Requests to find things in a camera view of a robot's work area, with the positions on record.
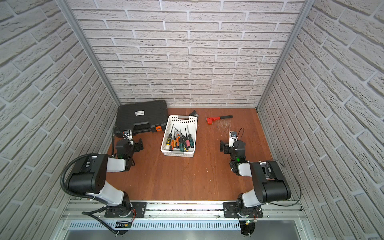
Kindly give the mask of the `black yellow dotted screwdriver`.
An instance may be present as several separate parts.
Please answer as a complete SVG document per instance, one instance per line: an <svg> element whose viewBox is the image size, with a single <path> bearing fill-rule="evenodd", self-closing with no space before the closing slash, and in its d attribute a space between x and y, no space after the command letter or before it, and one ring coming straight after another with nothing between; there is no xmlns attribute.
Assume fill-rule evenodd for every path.
<svg viewBox="0 0 384 240"><path fill-rule="evenodd" d="M172 141L172 129L173 129L174 126L171 127L171 131L169 133L169 136L167 138L167 146L170 146L171 145L171 141Z"/></svg>

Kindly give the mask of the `pink handle screwdriver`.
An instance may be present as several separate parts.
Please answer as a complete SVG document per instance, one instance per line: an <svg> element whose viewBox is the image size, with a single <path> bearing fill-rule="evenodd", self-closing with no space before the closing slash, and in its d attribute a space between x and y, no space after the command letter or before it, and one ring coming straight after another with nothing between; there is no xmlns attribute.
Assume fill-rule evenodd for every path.
<svg viewBox="0 0 384 240"><path fill-rule="evenodd" d="M191 147L190 140L189 140L187 134L185 134L183 136L183 138L184 138L184 142L185 142L185 146L186 146L186 151L188 152L189 148Z"/></svg>

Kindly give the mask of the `yellow handle screwdriver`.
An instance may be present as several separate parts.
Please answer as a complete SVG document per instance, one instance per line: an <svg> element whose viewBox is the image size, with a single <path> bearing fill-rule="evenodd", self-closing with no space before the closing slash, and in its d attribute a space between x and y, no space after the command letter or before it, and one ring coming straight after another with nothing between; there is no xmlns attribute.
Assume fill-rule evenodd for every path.
<svg viewBox="0 0 384 240"><path fill-rule="evenodd" d="M172 151L176 146L176 129L173 128L173 130L174 130L174 133L173 133L171 144L170 144L170 151Z"/></svg>

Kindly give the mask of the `short orange screwdriver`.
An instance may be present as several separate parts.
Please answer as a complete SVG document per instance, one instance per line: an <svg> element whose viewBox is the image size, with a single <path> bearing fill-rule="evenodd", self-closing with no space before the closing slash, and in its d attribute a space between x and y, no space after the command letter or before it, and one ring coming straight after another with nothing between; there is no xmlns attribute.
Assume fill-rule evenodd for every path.
<svg viewBox="0 0 384 240"><path fill-rule="evenodd" d="M173 149L178 149L179 148L179 137L174 136L174 139L172 141L172 146L173 146Z"/></svg>

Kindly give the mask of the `long orange screwdriver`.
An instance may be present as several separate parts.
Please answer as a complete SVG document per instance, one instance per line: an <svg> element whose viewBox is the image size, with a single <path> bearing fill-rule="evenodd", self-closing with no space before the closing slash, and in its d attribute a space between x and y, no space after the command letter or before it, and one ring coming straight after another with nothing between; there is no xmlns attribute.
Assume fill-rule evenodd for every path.
<svg viewBox="0 0 384 240"><path fill-rule="evenodd" d="M180 148L180 132L175 129L175 138L176 138L176 147L179 149Z"/></svg>

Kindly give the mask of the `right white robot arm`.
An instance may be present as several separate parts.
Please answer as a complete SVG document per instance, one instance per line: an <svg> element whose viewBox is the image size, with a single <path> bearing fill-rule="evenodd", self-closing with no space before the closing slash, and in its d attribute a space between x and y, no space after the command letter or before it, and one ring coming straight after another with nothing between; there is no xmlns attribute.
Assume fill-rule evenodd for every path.
<svg viewBox="0 0 384 240"><path fill-rule="evenodd" d="M259 212L258 207L275 201L291 198L291 189L276 160L249 162L245 155L246 144L231 140L220 142L220 151L230 155L231 171L238 176L252 178L254 188L240 194L234 207L235 213L242 218Z"/></svg>

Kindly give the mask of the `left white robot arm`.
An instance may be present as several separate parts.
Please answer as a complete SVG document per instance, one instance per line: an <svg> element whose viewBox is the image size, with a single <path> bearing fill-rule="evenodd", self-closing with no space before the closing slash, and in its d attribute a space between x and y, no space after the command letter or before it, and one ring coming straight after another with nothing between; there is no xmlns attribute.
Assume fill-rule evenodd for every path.
<svg viewBox="0 0 384 240"><path fill-rule="evenodd" d="M135 215L128 194L118 190L106 180L107 173L127 172L135 165L133 154L144 149L137 143L123 139L116 145L118 158L108 154L85 154L71 161L62 171L60 184L68 195L96 200L105 206L106 217Z"/></svg>

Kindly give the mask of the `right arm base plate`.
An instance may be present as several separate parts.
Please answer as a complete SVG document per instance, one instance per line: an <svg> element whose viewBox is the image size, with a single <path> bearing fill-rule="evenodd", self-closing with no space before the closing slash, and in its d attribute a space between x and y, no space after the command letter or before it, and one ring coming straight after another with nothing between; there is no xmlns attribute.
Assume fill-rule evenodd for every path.
<svg viewBox="0 0 384 240"><path fill-rule="evenodd" d="M224 216L225 218L263 218L263 210L261 206L245 208L241 207L237 202L224 202Z"/></svg>

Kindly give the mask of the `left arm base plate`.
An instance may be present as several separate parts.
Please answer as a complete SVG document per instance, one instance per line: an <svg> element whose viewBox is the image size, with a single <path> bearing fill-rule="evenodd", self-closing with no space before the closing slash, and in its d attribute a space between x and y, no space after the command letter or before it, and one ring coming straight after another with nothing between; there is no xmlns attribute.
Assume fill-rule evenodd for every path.
<svg viewBox="0 0 384 240"><path fill-rule="evenodd" d="M147 202L130 202L130 210L126 210L122 206L107 207L105 211L106 218L133 218L134 213L136 218L143 218L146 212Z"/></svg>

